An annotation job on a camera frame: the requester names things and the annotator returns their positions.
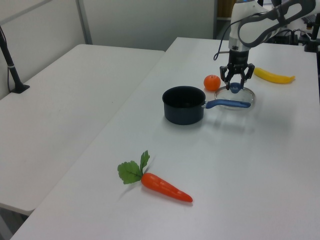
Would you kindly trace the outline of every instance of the plastic fruit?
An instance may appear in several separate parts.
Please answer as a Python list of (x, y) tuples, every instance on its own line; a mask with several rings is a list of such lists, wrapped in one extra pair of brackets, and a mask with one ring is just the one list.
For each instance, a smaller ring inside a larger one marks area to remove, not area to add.
[(205, 89), (209, 91), (217, 91), (220, 88), (221, 80), (216, 75), (206, 76), (203, 81)]
[(277, 75), (259, 67), (256, 67), (253, 73), (259, 78), (276, 84), (289, 84), (296, 78), (295, 76)]

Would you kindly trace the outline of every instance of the pot handle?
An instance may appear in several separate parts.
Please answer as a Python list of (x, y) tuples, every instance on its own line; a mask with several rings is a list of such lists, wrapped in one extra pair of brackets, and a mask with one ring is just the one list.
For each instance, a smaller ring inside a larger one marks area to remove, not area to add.
[(224, 105), (228, 107), (235, 107), (235, 108), (249, 108), (251, 106), (250, 102), (245, 101), (234, 101), (234, 100), (226, 100), (226, 99), (217, 99), (212, 101), (207, 101), (203, 105), (205, 109), (211, 109), (217, 105)]

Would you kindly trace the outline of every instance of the black pot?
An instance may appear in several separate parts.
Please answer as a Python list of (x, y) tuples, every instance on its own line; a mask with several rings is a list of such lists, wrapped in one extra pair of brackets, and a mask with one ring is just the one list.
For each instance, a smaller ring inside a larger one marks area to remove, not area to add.
[(237, 108), (249, 108), (251, 104), (243, 101), (217, 99), (206, 102), (206, 95), (193, 86), (176, 86), (162, 95), (164, 116), (178, 125), (190, 125), (204, 117), (204, 109), (217, 105)]

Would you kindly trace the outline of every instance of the orange carrot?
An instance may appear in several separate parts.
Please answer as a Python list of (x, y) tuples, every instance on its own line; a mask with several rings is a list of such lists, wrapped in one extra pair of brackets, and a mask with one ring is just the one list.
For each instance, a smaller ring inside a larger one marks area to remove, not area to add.
[(160, 177), (152, 173), (147, 172), (143, 174), (141, 178), (141, 183), (148, 189), (164, 194), (168, 197), (184, 202), (193, 202), (191, 196), (189, 196), (183, 191), (180, 191), (176, 187), (172, 186), (170, 183), (166, 182), (165, 180), (161, 179)]
[(151, 190), (177, 200), (192, 203), (193, 199), (188, 194), (180, 191), (170, 183), (152, 173), (143, 172), (143, 169), (147, 165), (149, 158), (150, 155), (147, 150), (141, 155), (140, 167), (135, 161), (125, 161), (121, 163), (118, 166), (117, 170), (119, 173), (119, 177), (123, 180), (123, 184), (133, 184), (135, 182), (141, 181), (142, 185)]

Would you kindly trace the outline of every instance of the yellow banana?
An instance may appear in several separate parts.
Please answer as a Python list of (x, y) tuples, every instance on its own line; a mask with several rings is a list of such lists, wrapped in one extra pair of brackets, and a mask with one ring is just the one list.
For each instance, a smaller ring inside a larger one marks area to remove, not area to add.
[(253, 73), (259, 78), (262, 78), (264, 80), (267, 80), (269, 82), (276, 83), (276, 84), (289, 84), (296, 78), (295, 76), (277, 75), (277, 74), (268, 72), (266, 70), (263, 70), (262, 68), (259, 68), (259, 67), (256, 67)]

